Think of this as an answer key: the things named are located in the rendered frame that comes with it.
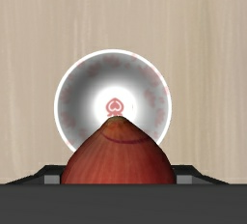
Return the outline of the white bowl with red pattern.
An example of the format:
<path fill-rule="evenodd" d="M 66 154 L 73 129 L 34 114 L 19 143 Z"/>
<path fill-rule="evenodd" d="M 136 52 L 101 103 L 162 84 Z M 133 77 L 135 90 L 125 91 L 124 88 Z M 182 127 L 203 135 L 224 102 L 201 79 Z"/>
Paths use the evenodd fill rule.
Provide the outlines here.
<path fill-rule="evenodd" d="M 74 63 L 54 99 L 56 127 L 71 151 L 113 116 L 124 116 L 156 143 L 172 118 L 172 99 L 159 70 L 144 57 L 104 49 Z"/>

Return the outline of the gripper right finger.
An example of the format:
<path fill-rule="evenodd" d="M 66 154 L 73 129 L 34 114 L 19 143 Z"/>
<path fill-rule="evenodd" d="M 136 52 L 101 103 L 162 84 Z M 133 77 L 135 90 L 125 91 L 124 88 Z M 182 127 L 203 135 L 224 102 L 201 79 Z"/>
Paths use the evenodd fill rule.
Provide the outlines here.
<path fill-rule="evenodd" d="M 225 184 L 220 180 L 201 174 L 193 165 L 173 165 L 177 184 Z"/>

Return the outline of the red onion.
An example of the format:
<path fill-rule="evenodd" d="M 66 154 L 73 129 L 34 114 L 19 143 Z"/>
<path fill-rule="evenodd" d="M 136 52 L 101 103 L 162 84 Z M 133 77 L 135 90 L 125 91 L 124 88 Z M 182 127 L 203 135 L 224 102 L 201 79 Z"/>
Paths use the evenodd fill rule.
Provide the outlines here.
<path fill-rule="evenodd" d="M 160 147 L 128 119 L 109 118 L 72 155 L 62 184 L 176 182 Z"/>

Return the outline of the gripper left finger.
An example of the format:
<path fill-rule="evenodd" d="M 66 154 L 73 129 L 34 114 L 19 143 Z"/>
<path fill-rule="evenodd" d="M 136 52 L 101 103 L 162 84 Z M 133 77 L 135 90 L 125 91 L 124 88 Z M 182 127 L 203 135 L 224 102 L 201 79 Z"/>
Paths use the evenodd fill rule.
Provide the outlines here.
<path fill-rule="evenodd" d="M 30 175 L 10 184 L 60 184 L 65 165 L 45 165 L 36 174 Z"/>

